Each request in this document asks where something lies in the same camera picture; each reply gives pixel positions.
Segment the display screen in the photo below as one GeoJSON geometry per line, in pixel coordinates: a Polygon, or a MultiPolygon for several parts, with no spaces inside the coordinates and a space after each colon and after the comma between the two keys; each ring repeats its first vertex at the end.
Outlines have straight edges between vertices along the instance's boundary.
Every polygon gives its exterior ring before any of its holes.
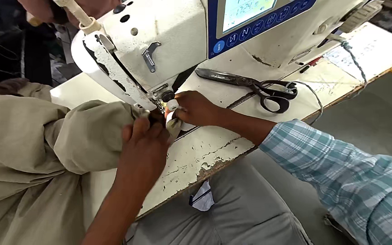
{"type": "Polygon", "coordinates": [[[275,2],[276,0],[226,0],[223,33],[272,9],[275,2]]]}

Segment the checkered sleeve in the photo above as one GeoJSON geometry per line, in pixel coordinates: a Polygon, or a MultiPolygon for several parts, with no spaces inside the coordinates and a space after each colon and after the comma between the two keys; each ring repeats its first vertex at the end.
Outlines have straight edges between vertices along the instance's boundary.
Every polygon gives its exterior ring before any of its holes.
{"type": "Polygon", "coordinates": [[[311,183],[360,244],[392,245],[392,157],[367,154],[300,120],[277,124],[259,147],[311,183]]]}

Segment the black scissors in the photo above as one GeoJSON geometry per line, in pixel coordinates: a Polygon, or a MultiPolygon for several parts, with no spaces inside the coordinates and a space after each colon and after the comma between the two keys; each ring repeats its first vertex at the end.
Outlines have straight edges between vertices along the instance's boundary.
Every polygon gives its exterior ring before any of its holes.
{"type": "Polygon", "coordinates": [[[195,70],[196,74],[204,79],[218,81],[226,84],[231,84],[235,86],[245,86],[252,89],[260,98],[261,106],[271,113],[282,114],[288,110],[290,107],[289,100],[294,99],[297,96],[296,83],[289,81],[278,81],[278,80],[266,80],[259,82],[253,78],[242,77],[239,75],[234,75],[226,72],[219,72],[210,69],[197,68],[195,70]],[[266,86],[271,84],[278,84],[285,87],[285,91],[279,91],[275,89],[267,88],[266,86]],[[265,101],[271,100],[279,105],[277,111],[270,110],[265,101]]]}

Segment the blue control panel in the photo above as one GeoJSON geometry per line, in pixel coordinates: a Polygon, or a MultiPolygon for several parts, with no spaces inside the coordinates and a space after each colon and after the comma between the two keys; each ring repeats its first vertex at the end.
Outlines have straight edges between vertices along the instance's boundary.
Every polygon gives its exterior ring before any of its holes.
{"type": "Polygon", "coordinates": [[[228,35],[216,38],[217,0],[208,1],[208,58],[217,55],[255,37],[264,31],[301,14],[310,9],[317,0],[295,0],[279,9],[242,26],[228,35]]]}

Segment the floor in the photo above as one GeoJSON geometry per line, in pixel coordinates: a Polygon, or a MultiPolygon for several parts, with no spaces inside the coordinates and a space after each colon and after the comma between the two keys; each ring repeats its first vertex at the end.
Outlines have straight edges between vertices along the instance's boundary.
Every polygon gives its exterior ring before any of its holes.
{"type": "MultiPolygon", "coordinates": [[[[314,127],[371,154],[392,156],[392,73],[371,83],[358,97],[325,110],[314,127]]],[[[311,185],[292,177],[256,150],[247,161],[279,192],[315,245],[351,244],[322,220],[326,213],[311,185]]]]}

